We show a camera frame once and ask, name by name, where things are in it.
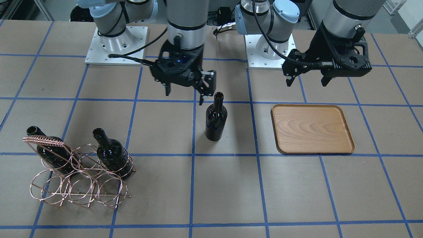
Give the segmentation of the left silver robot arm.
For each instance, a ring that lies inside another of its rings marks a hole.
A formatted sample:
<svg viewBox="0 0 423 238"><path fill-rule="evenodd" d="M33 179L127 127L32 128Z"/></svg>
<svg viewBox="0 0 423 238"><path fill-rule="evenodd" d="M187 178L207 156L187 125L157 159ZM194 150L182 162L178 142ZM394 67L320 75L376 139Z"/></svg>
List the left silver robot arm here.
<svg viewBox="0 0 423 238"><path fill-rule="evenodd" d="M365 28L385 2L383 0L333 0L309 48L288 50L288 41L300 10L290 0L241 0L234 8L237 32L259 35L256 47L269 60L281 65L287 86L311 70L322 74L322 86L334 77L362 77L372 70Z"/></svg>

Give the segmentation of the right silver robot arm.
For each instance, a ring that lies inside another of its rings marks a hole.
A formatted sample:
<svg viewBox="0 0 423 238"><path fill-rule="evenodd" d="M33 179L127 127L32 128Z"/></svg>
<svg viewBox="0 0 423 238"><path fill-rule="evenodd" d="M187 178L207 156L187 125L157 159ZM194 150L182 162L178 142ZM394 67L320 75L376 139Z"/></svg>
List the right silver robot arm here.
<svg viewBox="0 0 423 238"><path fill-rule="evenodd" d="M105 43L108 59L126 59L150 68L154 80L171 92L171 84L193 87L199 94L199 104L213 96L216 71L204 71L202 60L208 20L207 0L166 0L167 39L154 62L133 57L144 47L136 47L135 36L127 24L151 20L156 16L154 0L78 0L77 5L89 9L97 34Z"/></svg>

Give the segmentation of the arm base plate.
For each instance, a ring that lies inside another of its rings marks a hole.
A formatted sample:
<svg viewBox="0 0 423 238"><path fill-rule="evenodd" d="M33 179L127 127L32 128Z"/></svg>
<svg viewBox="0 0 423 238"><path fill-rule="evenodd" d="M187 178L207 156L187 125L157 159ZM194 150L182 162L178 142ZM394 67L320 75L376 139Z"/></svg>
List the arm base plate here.
<svg viewBox="0 0 423 238"><path fill-rule="evenodd" d="M281 70L284 59L274 52L262 35L245 35L249 69Z"/></svg>
<svg viewBox="0 0 423 238"><path fill-rule="evenodd" d="M99 36L98 28L87 52L85 63L89 65L141 66L140 63L123 58L108 58L109 54L123 55L148 43L148 27L127 26L126 31L114 38Z"/></svg>

